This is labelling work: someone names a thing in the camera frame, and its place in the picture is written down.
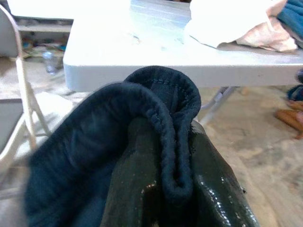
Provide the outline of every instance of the folding chair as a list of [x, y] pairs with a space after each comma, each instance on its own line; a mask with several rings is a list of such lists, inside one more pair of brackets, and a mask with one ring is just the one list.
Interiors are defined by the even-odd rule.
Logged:
[[17, 75], [21, 99], [0, 100], [0, 173], [12, 164], [21, 141], [28, 132], [31, 149], [36, 146], [33, 112], [45, 131], [50, 135], [46, 121], [27, 81], [23, 57], [22, 41], [14, 18], [0, 5], [0, 56], [16, 58]]

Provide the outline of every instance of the table leg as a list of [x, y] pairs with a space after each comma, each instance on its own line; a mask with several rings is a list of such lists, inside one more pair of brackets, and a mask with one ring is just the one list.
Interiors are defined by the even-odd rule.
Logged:
[[201, 119], [200, 124], [206, 125], [212, 118], [220, 106], [231, 96], [236, 87], [221, 87], [216, 95], [205, 105], [201, 106], [201, 110], [210, 108], [205, 116]]

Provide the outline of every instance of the chair frame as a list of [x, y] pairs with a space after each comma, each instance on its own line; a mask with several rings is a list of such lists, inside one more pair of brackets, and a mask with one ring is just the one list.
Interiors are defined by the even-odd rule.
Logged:
[[51, 134], [45, 118], [41, 112], [41, 109], [38, 105], [36, 97], [34, 95], [33, 89], [31, 88], [30, 83], [27, 80], [25, 67], [23, 63], [23, 53], [22, 53], [22, 40], [20, 33], [18, 31], [18, 26], [9, 12], [0, 5], [0, 10], [2, 10], [15, 31], [15, 39], [17, 43], [18, 56], [16, 57], [16, 67], [17, 67], [17, 75], [18, 82], [23, 106], [23, 114], [21, 115], [19, 121], [17, 122], [14, 131], [12, 132], [6, 146], [0, 153], [0, 173], [9, 168], [10, 164], [13, 162], [13, 159], [16, 155], [18, 147], [20, 146], [24, 134], [28, 132], [28, 140], [31, 150], [36, 147], [36, 135], [34, 130], [34, 122], [33, 122], [33, 112], [36, 112], [39, 122], [42, 125], [42, 128], [45, 131], [46, 136]]

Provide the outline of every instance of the chair seat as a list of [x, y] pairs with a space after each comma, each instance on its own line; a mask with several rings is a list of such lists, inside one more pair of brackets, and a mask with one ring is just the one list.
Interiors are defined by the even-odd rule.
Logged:
[[0, 153], [23, 113], [21, 99], [0, 99]]

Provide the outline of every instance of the white cloth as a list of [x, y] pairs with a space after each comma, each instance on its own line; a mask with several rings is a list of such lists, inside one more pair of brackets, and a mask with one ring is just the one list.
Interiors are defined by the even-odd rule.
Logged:
[[287, 0], [192, 0], [191, 20], [185, 34], [217, 48], [237, 40], [239, 44], [272, 51], [293, 51], [294, 40], [273, 18]]

